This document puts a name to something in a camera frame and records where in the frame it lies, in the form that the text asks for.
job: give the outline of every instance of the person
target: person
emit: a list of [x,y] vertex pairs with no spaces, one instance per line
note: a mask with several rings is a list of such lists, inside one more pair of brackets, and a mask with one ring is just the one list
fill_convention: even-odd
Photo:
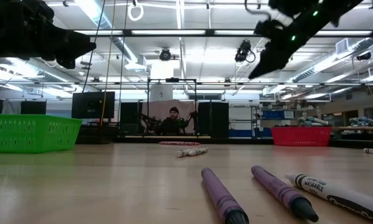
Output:
[[166,118],[154,132],[157,135],[179,135],[178,125],[179,110],[175,106],[169,109],[169,117]]

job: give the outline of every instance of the purple crayon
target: purple crayon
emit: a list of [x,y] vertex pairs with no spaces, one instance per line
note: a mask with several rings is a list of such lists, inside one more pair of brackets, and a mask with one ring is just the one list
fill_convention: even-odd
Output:
[[203,183],[224,224],[248,224],[248,216],[210,168],[201,170]]
[[274,175],[260,166],[253,166],[251,173],[273,196],[294,215],[317,222],[319,217],[312,208],[311,202],[300,193],[277,179]]

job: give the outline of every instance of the red plastic basket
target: red plastic basket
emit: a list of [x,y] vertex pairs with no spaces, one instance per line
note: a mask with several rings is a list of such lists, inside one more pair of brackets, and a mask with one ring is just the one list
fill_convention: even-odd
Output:
[[280,127],[271,128],[273,142],[278,146],[327,146],[330,127]]

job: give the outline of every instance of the green plastic basket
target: green plastic basket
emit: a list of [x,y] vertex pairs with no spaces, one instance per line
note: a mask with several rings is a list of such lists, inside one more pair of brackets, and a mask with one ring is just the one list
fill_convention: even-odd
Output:
[[0,152],[40,153],[74,148],[82,120],[0,114]]

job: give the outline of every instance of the computer monitor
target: computer monitor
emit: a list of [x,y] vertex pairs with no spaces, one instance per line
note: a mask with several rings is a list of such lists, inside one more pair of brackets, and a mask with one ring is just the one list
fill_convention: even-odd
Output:
[[[97,119],[102,117],[105,92],[74,93],[72,118]],[[115,92],[106,93],[103,118],[114,118]]]
[[47,114],[47,102],[23,101],[21,114]]

